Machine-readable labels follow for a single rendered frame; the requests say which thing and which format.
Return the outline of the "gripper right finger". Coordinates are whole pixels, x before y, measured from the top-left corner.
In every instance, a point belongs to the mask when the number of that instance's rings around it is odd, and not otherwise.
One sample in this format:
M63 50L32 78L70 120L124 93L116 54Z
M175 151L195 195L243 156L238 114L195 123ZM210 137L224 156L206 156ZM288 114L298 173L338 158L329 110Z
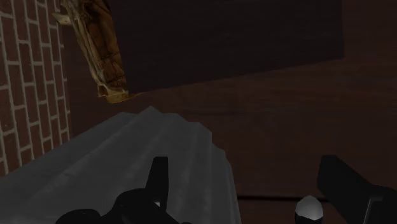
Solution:
M317 189L347 224L397 224L397 190L374 185L336 155L323 155Z

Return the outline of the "small white rounded object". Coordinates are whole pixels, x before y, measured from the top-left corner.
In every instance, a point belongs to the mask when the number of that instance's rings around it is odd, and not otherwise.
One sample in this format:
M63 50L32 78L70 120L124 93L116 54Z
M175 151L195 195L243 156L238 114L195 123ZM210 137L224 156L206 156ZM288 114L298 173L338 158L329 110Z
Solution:
M323 224L323 216L322 204L311 195L296 204L295 224Z

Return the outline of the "grey ribbed round object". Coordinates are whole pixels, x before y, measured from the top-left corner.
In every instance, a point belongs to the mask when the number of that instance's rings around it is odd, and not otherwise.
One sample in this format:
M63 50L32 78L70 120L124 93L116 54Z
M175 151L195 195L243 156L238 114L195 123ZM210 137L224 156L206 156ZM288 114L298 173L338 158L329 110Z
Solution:
M190 224L242 224L233 172L211 131L149 107L119 113L0 178L0 224L55 224L75 209L109 212L167 157L167 213Z

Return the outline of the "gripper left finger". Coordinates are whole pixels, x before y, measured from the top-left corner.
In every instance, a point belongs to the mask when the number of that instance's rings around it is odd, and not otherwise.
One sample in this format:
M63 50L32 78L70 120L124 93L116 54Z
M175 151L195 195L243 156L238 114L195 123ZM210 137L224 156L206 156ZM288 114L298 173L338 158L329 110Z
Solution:
M146 186L119 194L109 212L101 216L95 209L75 209L55 224L190 224L167 213L168 192L168 158L155 157Z

